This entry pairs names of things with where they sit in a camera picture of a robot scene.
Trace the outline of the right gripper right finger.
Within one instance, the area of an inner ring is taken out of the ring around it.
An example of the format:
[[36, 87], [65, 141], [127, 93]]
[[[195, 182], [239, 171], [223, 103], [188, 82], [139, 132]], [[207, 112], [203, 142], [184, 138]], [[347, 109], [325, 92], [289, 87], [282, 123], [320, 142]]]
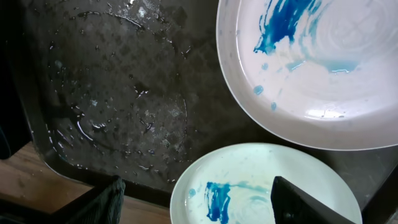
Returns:
[[271, 203], [276, 224], [354, 224], [281, 176], [274, 177]]

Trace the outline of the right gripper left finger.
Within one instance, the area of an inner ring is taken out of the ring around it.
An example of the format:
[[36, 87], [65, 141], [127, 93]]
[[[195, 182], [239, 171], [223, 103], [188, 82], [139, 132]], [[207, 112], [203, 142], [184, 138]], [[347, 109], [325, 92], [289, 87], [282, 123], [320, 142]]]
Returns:
[[51, 222], [118, 224], [125, 188], [126, 184], [122, 178], [114, 176], [51, 214]]

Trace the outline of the white plate back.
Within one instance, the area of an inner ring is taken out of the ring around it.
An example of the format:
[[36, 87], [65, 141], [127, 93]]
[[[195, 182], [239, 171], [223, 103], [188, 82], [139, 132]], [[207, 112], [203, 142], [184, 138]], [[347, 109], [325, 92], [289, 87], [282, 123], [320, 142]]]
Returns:
[[397, 0], [227, 0], [218, 58], [245, 113], [318, 149], [397, 144]]

